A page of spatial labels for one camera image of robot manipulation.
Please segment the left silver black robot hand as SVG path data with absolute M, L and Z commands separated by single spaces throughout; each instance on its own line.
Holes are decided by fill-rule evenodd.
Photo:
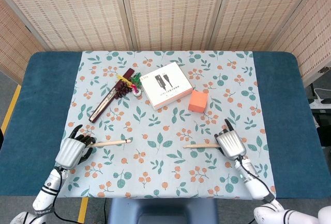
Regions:
M 96 139 L 89 135 L 78 135 L 83 125 L 78 125 L 60 145 L 60 150 L 55 158 L 55 166 L 60 171 L 74 169 L 77 165 L 85 162 L 92 154 L 93 148 L 89 147 L 96 143 Z

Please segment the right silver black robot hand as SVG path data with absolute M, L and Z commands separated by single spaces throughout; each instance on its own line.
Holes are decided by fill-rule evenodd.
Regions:
M 224 121 L 227 128 L 220 133 L 214 134 L 214 137 L 221 153 L 227 159 L 235 161 L 240 156 L 244 157 L 246 155 L 246 148 L 230 121 L 227 118 Z

